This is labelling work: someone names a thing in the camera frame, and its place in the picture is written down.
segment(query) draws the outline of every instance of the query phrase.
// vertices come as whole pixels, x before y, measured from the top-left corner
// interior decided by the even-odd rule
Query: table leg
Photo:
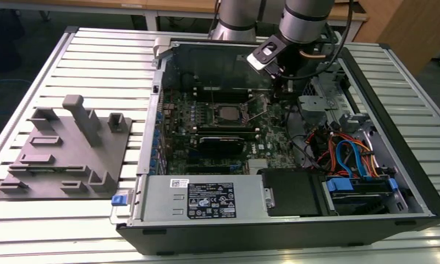
[[[146,20],[147,31],[158,31],[158,15],[154,10],[145,10],[143,16]]]
[[[350,29],[349,29],[349,34],[346,35],[345,42],[351,42],[353,41],[353,38],[357,35],[361,24],[362,24],[361,21],[351,21],[350,22]]]

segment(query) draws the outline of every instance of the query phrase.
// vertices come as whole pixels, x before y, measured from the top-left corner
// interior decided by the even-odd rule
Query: motherboard
[[[237,100],[165,91],[167,174],[254,174],[254,161],[269,168],[295,167],[282,106],[259,92]]]

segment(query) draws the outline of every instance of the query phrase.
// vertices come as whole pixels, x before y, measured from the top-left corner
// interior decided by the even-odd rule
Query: black cable
[[[185,29],[182,29],[182,32],[185,32],[187,29],[190,29],[193,24],[195,24],[195,22],[197,22],[197,18],[194,18],[190,25]]]
[[[325,28],[325,32],[327,33],[329,41],[330,41],[330,52],[329,52],[329,55],[327,55],[327,57],[329,57],[330,54],[334,53],[334,50],[335,50],[335,42],[334,42],[334,38],[333,38],[331,28],[330,28],[330,26],[329,26],[327,23],[325,23],[323,28]]]
[[[305,148],[302,149],[302,151],[306,153],[306,149],[309,148],[309,144],[305,145]],[[302,164],[301,167],[305,165],[306,163],[306,158],[302,160]]]
[[[294,135],[293,137],[290,137],[290,140],[293,140],[294,138],[297,138],[298,136],[301,136],[301,137],[306,137],[306,135],[299,135],[299,134],[297,134],[297,135]]]
[[[286,135],[286,138],[291,142],[293,147],[295,147],[299,150],[299,152],[302,153],[302,155],[305,155],[305,158],[309,160],[309,162],[311,163],[311,165],[315,168],[321,168],[321,166],[315,163],[315,161],[313,160],[313,158],[307,155],[306,151],[293,142],[293,138],[295,138],[297,135],[294,135],[293,137],[290,137],[290,134],[287,132],[287,119],[290,117],[291,109],[293,109],[293,105],[289,106],[286,117],[285,117],[285,135]]]
[[[219,0],[215,0],[214,1],[214,12],[213,12],[213,20],[211,20],[211,24],[210,24],[210,28],[207,29],[207,36],[206,38],[209,39],[210,38],[210,32],[211,32],[211,29],[213,29],[213,25],[214,25],[214,21],[217,19],[217,15],[218,15],[218,11],[219,11]]]
[[[338,47],[337,47],[337,50],[327,62],[327,65],[325,65],[325,67],[322,69],[319,69],[318,71],[315,71],[314,73],[310,73],[310,74],[306,74],[303,76],[281,76],[282,79],[285,80],[302,80],[302,79],[306,79],[306,78],[310,78],[318,74],[321,74],[322,72],[325,72],[326,69],[330,68],[333,62],[335,61],[337,59],[337,56],[343,48],[343,43],[345,43],[345,39],[346,39],[346,35],[349,34],[349,29],[350,29],[350,23],[351,23],[351,5],[353,5],[353,0],[349,0],[349,10],[347,10],[347,14],[346,14],[346,23],[345,23],[345,30],[343,30],[343,33],[342,33],[342,38],[339,40],[339,44],[338,44]]]

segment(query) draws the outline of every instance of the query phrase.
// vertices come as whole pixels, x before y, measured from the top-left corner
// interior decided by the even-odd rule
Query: blue latch
[[[111,206],[126,206],[126,195],[113,195],[110,204]]]
[[[154,168],[155,167],[155,159],[150,159],[149,161],[149,167]]]
[[[349,178],[331,178],[325,182],[329,192],[331,191],[351,191],[351,183]]]
[[[389,187],[390,187],[390,189],[391,189],[393,191],[395,191],[395,190],[397,190],[397,182],[395,182],[395,180],[394,180],[393,178],[390,178],[390,179],[387,180],[387,182],[389,182]]]
[[[155,113],[155,121],[161,121],[161,119],[162,119],[162,114],[161,114],[161,112],[157,112]]]
[[[239,168],[239,165],[237,165],[237,164],[229,165],[230,172],[235,171],[238,168]]]

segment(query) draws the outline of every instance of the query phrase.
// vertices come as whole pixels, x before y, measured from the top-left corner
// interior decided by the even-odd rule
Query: metal bracket
[[[159,60],[158,59],[151,60],[151,66],[154,68],[158,68],[158,65],[159,65]]]
[[[141,220],[143,218],[143,206],[145,206],[145,190],[146,190],[147,175],[142,174],[137,176],[135,187],[133,190],[133,198],[130,203],[130,217],[129,226],[131,225],[131,220]]]
[[[154,133],[154,125],[157,119],[157,106],[158,106],[159,94],[151,94],[149,98],[147,104],[147,118],[145,121],[145,130],[143,130],[143,141],[141,143],[141,151],[138,157],[138,165],[137,165],[137,175],[147,174],[149,172],[149,160],[150,160],[150,152],[153,146],[153,133]]]
[[[298,97],[299,103],[301,103],[301,109],[306,111],[313,112],[321,112],[325,110],[334,110],[337,109],[337,106],[334,103],[330,103],[331,101],[326,100],[321,96],[315,95],[302,95]]]
[[[263,202],[266,208],[275,207],[275,202],[273,200],[271,188],[263,188]]]
[[[170,49],[170,37],[157,37],[153,44],[154,59],[159,58],[159,55]]]
[[[351,133],[359,128],[361,123],[367,119],[369,116],[366,114],[342,114],[342,116],[338,118],[338,123],[342,127],[342,130],[347,133]]]

